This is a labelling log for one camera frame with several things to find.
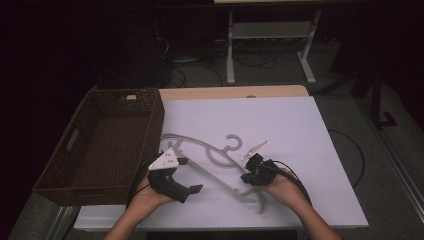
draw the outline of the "dark background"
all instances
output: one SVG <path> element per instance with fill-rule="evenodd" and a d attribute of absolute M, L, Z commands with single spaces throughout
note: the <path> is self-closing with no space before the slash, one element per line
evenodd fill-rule
<path fill-rule="evenodd" d="M 424 9 L 418 0 L 369 2 L 324 8 L 315 40 L 342 42 L 334 72 L 349 74 L 363 64 L 383 69 L 383 81 L 424 129 Z M 167 11 L 155 27 L 154 13 L 81 11 L 120 4 L 141 6 L 143 1 L 1 2 L 0 238 L 8 236 L 71 115 L 93 85 L 164 86 L 167 63 L 158 57 L 154 31 L 182 50 L 211 58 L 214 39 L 226 34 L 225 11 Z M 249 19 L 255 11 L 239 14 Z"/>

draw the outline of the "electrical cord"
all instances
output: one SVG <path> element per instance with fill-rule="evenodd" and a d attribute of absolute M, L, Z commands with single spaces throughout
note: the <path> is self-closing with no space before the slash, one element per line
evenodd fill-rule
<path fill-rule="evenodd" d="M 221 74 L 215 69 L 215 68 L 213 68 L 213 67 L 211 67 L 211 66 L 208 66 L 208 65 L 203 65 L 203 64 L 196 64 L 196 65 L 183 65 L 183 66 L 178 66 L 178 67 L 175 67 L 175 68 L 187 68 L 187 67 L 204 67 L 204 68 L 209 68 L 210 70 L 212 70 L 213 72 L 215 72 L 216 73 L 216 75 L 218 76 L 218 78 L 219 78 L 219 83 L 220 83 L 220 86 L 222 87 L 222 86 L 224 86 L 223 85 L 223 81 L 222 81 L 222 77 L 221 77 Z"/>
<path fill-rule="evenodd" d="M 181 74 L 181 76 L 182 76 L 182 78 L 179 78 L 179 77 L 177 77 L 177 76 L 175 76 L 174 75 L 174 73 L 172 73 L 172 71 L 176 71 L 176 72 L 178 72 L 179 74 Z M 176 80 L 179 80 L 179 81 L 181 81 L 181 83 L 180 84 L 177 84 L 177 83 L 175 83 L 172 79 L 171 79 L 171 82 L 172 83 L 174 83 L 175 84 L 175 86 L 177 87 L 177 88 L 181 88 L 181 87 L 187 87 L 186 86 L 186 75 L 185 75 L 185 73 L 183 72 L 183 71 L 180 71 L 180 70 L 178 70 L 178 69 L 175 69 L 175 68 L 172 68 L 171 70 L 170 70 L 170 72 L 169 72 L 170 74 L 171 74 L 171 77 L 173 77 L 174 79 L 176 79 Z"/>
<path fill-rule="evenodd" d="M 293 171 L 293 169 L 291 169 L 290 167 L 289 167 L 289 165 L 287 165 L 287 164 L 285 164 L 285 163 L 283 163 L 283 162 L 280 162 L 280 161 L 272 161 L 272 162 L 274 162 L 274 163 L 279 163 L 279 164 L 282 164 L 282 165 L 284 165 L 285 167 L 287 167 L 293 174 L 294 174 L 294 176 L 299 180 L 299 177 L 296 175 L 296 173 Z"/>
<path fill-rule="evenodd" d="M 187 59 L 174 59 L 172 60 L 174 63 L 192 63 L 200 61 L 199 58 L 187 58 Z"/>
<path fill-rule="evenodd" d="M 342 135 L 342 136 L 345 136 L 347 139 L 349 139 L 355 146 L 356 146 L 356 148 L 358 149 L 358 151 L 359 151 L 359 154 L 361 155 L 361 163 L 362 163 L 362 167 L 361 167 L 361 172 L 360 172 L 360 174 L 359 174 L 359 177 L 358 177 L 358 179 L 356 179 L 356 181 L 352 184 L 352 188 L 356 188 L 357 186 L 358 186 L 358 184 L 361 182 L 361 180 L 362 180 L 362 178 L 363 178 L 363 176 L 364 176 L 364 173 L 365 173 L 365 157 L 364 157 L 364 153 L 362 152 L 362 149 L 361 149 L 361 147 L 359 146 L 359 144 L 358 143 L 356 143 L 355 142 L 355 140 L 353 140 L 351 137 L 349 137 L 347 134 L 345 134 L 345 133 L 342 133 L 342 132 L 340 132 L 340 131 L 337 131 L 337 130 L 334 130 L 334 129 L 327 129 L 329 132 L 335 132 L 335 133 L 338 133 L 338 134 L 340 134 L 340 135 Z"/>
<path fill-rule="evenodd" d="M 281 52 L 279 52 L 275 56 L 271 56 L 269 59 L 264 56 L 263 51 L 260 54 L 255 54 L 256 56 L 259 56 L 264 59 L 262 62 L 255 62 L 249 59 L 249 57 L 241 58 L 238 54 L 233 55 L 233 59 L 237 61 L 240 65 L 247 66 L 247 67 L 256 67 L 261 69 L 273 69 L 277 66 L 277 58 L 288 49 L 292 48 L 298 41 L 293 41 L 289 46 L 284 48 Z"/>
<path fill-rule="evenodd" d="M 169 42 L 168 42 L 168 40 L 166 40 L 166 38 L 162 38 L 162 37 L 157 37 L 156 40 L 164 41 L 166 43 L 165 50 L 163 51 L 162 55 L 159 55 L 160 58 L 162 58 L 163 60 L 165 60 L 166 53 L 169 50 Z"/>
<path fill-rule="evenodd" d="M 128 197 L 127 197 L 127 204 L 125 208 L 128 208 L 128 206 L 130 205 L 132 199 L 134 198 L 134 196 L 139 193 L 141 190 L 143 190 L 144 188 L 146 188 L 147 186 L 144 186 L 143 188 L 141 188 L 140 190 L 137 190 L 138 185 L 140 184 L 141 180 L 143 180 L 144 176 L 146 176 L 148 168 L 147 166 L 149 166 L 150 164 L 152 164 L 160 155 L 162 155 L 162 153 L 157 153 L 154 154 L 152 156 L 150 156 L 146 161 L 144 161 L 144 163 L 137 169 L 135 176 L 131 182 L 131 186 L 130 186 L 130 190 L 128 192 Z"/>

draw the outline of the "metal stand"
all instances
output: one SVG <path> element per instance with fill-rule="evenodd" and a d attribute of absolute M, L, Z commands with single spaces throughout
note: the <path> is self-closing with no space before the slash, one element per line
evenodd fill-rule
<path fill-rule="evenodd" d="M 372 86 L 371 101 L 371 120 L 377 129 L 381 130 L 385 126 L 397 126 L 396 121 L 389 112 L 383 112 L 386 121 L 380 120 L 380 102 L 381 102 L 381 76 L 378 70 L 375 71 L 374 84 Z"/>
<path fill-rule="evenodd" d="M 315 84 L 317 81 L 315 80 L 314 74 L 312 73 L 311 67 L 309 66 L 307 57 L 308 57 L 309 49 L 311 48 L 311 45 L 312 45 L 312 40 L 314 39 L 314 36 L 315 36 L 315 31 L 318 26 L 320 15 L 321 15 L 321 9 L 315 10 L 314 19 L 312 20 L 312 24 L 310 26 L 308 36 L 306 37 L 307 39 L 306 46 L 302 52 L 297 53 L 297 56 L 300 61 L 300 65 L 302 66 L 303 72 L 305 73 L 306 80 L 311 85 Z"/>
<path fill-rule="evenodd" d="M 255 38 L 306 38 L 303 51 L 298 52 L 298 58 L 306 80 L 315 84 L 316 80 L 309 66 L 307 57 L 315 31 L 318 26 L 321 9 L 315 10 L 312 21 L 301 22 L 268 22 L 268 23 L 234 23 L 233 12 L 229 13 L 228 20 L 228 54 L 227 54 L 227 84 L 236 83 L 233 63 L 233 39 Z"/>

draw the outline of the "black cable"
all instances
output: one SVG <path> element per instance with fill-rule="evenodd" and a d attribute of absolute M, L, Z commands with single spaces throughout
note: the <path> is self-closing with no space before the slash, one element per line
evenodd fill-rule
<path fill-rule="evenodd" d="M 284 172 L 281 169 L 275 169 L 275 168 L 264 166 L 264 165 L 255 165 L 255 166 L 258 167 L 258 168 L 264 168 L 264 169 L 267 169 L 267 170 L 271 170 L 273 172 L 276 172 L 276 173 L 286 177 L 288 180 L 290 180 L 290 182 L 292 182 L 294 185 L 296 185 L 296 187 L 299 188 L 299 190 L 303 193 L 303 196 L 305 196 L 306 200 L 312 206 L 312 201 L 311 201 L 311 198 L 309 197 L 308 191 L 306 191 L 305 186 L 303 186 L 303 183 L 299 179 L 293 177 L 292 175 L 290 175 L 287 172 Z"/>
<path fill-rule="evenodd" d="M 179 74 L 181 74 L 182 79 L 181 79 L 181 78 L 178 78 L 177 76 L 175 76 L 175 75 L 172 73 L 172 71 L 176 71 L 176 72 L 178 72 Z M 171 74 L 171 76 L 172 76 L 173 78 L 175 78 L 175 79 L 177 79 L 177 80 L 181 81 L 181 83 L 178 85 L 178 84 L 176 84 L 175 82 L 173 82 L 173 81 L 172 81 L 172 79 L 171 79 L 171 81 L 175 84 L 175 86 L 176 86 L 177 88 L 181 88 L 181 87 L 183 87 L 183 86 L 185 86 L 185 87 L 186 87 L 186 79 L 187 79 L 187 77 L 186 77 L 186 75 L 184 74 L 184 72 L 183 72 L 183 71 L 180 71 L 180 70 L 178 70 L 178 69 L 172 68 L 172 69 L 170 70 L 170 74 Z"/>
<path fill-rule="evenodd" d="M 144 176 L 146 176 L 146 173 L 148 171 L 146 166 L 149 166 L 150 164 L 152 164 L 156 159 L 158 159 L 158 157 L 162 155 L 162 153 L 157 153 L 154 154 L 152 156 L 150 156 L 146 161 L 144 161 L 144 163 L 137 169 L 135 176 L 131 182 L 131 186 L 130 186 L 130 190 L 128 191 L 128 197 L 127 197 L 127 204 L 126 204 L 126 208 L 128 208 L 128 206 L 131 203 L 131 200 L 134 198 L 134 196 L 138 193 L 137 188 L 138 185 L 140 184 L 141 180 L 143 180 Z"/>
<path fill-rule="evenodd" d="M 137 195 L 139 192 L 143 191 L 148 186 L 150 186 L 150 184 L 147 184 L 146 186 L 140 188 L 137 192 L 134 193 L 134 196 Z"/>
<path fill-rule="evenodd" d="M 259 57 L 262 57 L 264 59 L 263 62 L 261 63 L 256 63 L 252 60 L 249 60 L 249 57 L 246 58 L 240 58 L 238 56 L 238 54 L 234 54 L 233 58 L 235 61 L 237 61 L 240 65 L 244 65 L 244 66 L 248 66 L 248 67 L 256 67 L 256 68 L 261 68 L 261 69 L 273 69 L 277 66 L 277 58 L 285 51 L 287 51 L 288 49 L 290 49 L 291 47 L 293 47 L 298 41 L 293 41 L 293 43 L 291 43 L 289 46 L 286 46 L 281 52 L 279 52 L 277 55 L 275 56 L 271 56 L 269 59 L 265 56 L 263 56 L 263 51 L 262 53 L 259 54 L 255 54 Z M 265 66 L 266 64 L 272 62 L 271 66 Z"/>
<path fill-rule="evenodd" d="M 359 153 L 361 154 L 361 162 L 362 162 L 362 167 L 361 167 L 361 172 L 359 174 L 358 179 L 356 179 L 356 181 L 352 184 L 352 188 L 356 188 L 356 186 L 358 186 L 359 182 L 362 180 L 362 177 L 364 176 L 364 172 L 365 172 L 365 157 L 364 157 L 364 153 L 362 152 L 361 147 L 359 146 L 359 144 L 357 144 L 355 142 L 355 140 L 353 140 L 351 137 L 349 137 L 347 134 L 339 132 L 337 130 L 334 129 L 327 129 L 329 132 L 335 132 L 338 134 L 341 134 L 343 136 L 345 136 L 347 139 L 349 139 L 358 149 Z"/>
<path fill-rule="evenodd" d="M 222 81 L 221 74 L 219 74 L 219 72 L 218 72 L 215 68 L 213 68 L 213 67 L 211 67 L 211 66 L 208 66 L 208 65 L 203 65 L 203 64 L 196 64 L 196 65 L 183 65 L 183 66 L 178 66 L 178 67 L 176 67 L 176 68 L 186 68 L 186 67 L 204 67 L 204 68 L 209 68 L 209 69 L 211 69 L 212 71 L 214 71 L 214 72 L 216 73 L 216 75 L 218 75 L 220 86 L 221 86 L 221 87 L 222 87 L 222 86 L 224 86 L 224 85 L 223 85 L 223 81 Z"/>
<path fill-rule="evenodd" d="M 280 162 L 280 161 L 272 161 L 272 162 L 276 162 L 276 163 L 279 163 L 279 164 L 282 164 L 282 165 L 284 165 L 285 167 L 287 167 L 293 174 L 294 174 L 294 176 L 299 180 L 299 177 L 296 175 L 296 173 L 293 171 L 293 169 L 291 169 L 290 167 L 289 167 L 289 165 L 287 165 L 287 164 L 285 164 L 285 163 L 283 163 L 283 162 Z"/>

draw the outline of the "floor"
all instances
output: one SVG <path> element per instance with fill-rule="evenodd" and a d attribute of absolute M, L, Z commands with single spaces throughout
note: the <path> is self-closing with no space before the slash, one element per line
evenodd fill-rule
<path fill-rule="evenodd" d="M 281 47 L 273 45 L 272 52 L 259 45 L 253 53 L 243 51 L 243 44 L 250 43 L 239 45 L 235 62 L 236 86 L 301 84 L 312 93 L 342 77 L 329 73 L 339 46 L 337 42 L 314 43 L 308 58 L 317 79 L 313 86 L 306 83 L 297 60 L 296 51 L 300 49 L 302 42 L 280 43 Z M 218 53 L 221 56 L 213 62 L 175 63 L 174 70 L 171 70 L 172 82 L 168 87 L 226 86 L 225 52 Z M 179 59 L 188 58 L 192 56 L 180 56 Z M 417 189 L 424 192 L 424 179 L 421 175 L 424 170 L 424 133 L 405 111 L 396 92 L 385 85 L 382 88 L 382 111 L 390 112 L 398 126 L 384 127 L 382 132 L 375 131 L 367 116 L 370 97 L 353 99 L 350 96 L 353 84 L 354 81 L 349 82 L 325 96 L 315 97 L 327 128 L 334 130 L 330 131 L 330 136 L 352 184 L 358 180 L 365 164 L 363 177 L 354 189 L 370 226 L 337 231 L 344 239 L 353 240 L 422 239 L 424 219 L 411 203 L 401 178 L 397 175 L 396 165 L 392 163 L 387 148 L 380 140 L 380 134 L 384 134 L 392 144 Z M 361 161 L 360 151 L 363 153 L 364 163 Z M 10 239 L 62 238 L 54 235 L 52 226 L 67 229 L 63 237 L 67 240 L 101 239 L 104 236 L 104 233 L 75 230 L 69 225 L 58 226 L 56 216 L 59 210 L 55 204 L 39 196 L 31 196 Z M 133 239 L 144 239 L 144 236 L 145 233 L 136 232 Z"/>

